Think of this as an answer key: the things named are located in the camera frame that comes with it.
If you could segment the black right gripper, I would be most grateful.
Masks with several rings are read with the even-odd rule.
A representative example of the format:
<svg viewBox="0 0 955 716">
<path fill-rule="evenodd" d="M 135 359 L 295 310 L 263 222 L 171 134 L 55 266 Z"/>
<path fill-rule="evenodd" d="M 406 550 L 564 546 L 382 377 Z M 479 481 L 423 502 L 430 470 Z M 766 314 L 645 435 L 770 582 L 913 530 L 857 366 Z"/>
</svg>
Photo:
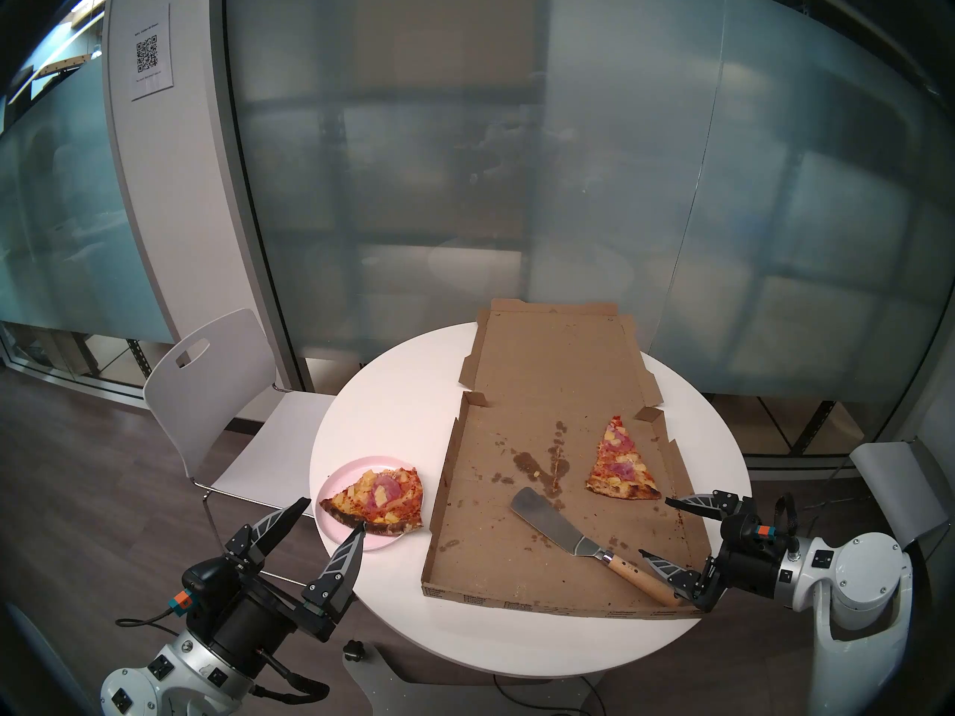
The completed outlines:
<svg viewBox="0 0 955 716">
<path fill-rule="evenodd" d="M 672 589 L 675 598 L 694 603 L 704 612 L 713 610 L 730 588 L 774 598 L 785 556 L 785 533 L 763 524 L 754 513 L 740 513 L 746 499 L 725 491 L 665 498 L 665 504 L 678 511 L 723 519 L 722 545 L 715 558 L 707 559 L 703 572 L 639 549 L 640 555 Z"/>
</svg>

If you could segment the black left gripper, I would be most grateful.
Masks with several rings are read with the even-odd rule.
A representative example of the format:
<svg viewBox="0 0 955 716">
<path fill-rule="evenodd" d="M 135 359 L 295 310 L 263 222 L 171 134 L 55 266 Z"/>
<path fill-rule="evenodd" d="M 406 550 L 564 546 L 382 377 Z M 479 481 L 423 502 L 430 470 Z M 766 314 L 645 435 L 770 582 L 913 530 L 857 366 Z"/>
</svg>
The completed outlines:
<svg viewBox="0 0 955 716">
<path fill-rule="evenodd" d="M 311 506 L 300 497 L 254 524 L 244 524 L 225 544 L 225 558 L 241 572 L 261 572 L 267 556 Z M 366 522 L 335 550 L 322 574 L 294 600 L 258 576 L 236 569 L 194 570 L 194 636 L 230 668 L 256 678 L 283 641 L 296 631 L 326 643 L 354 601 Z"/>
</svg>

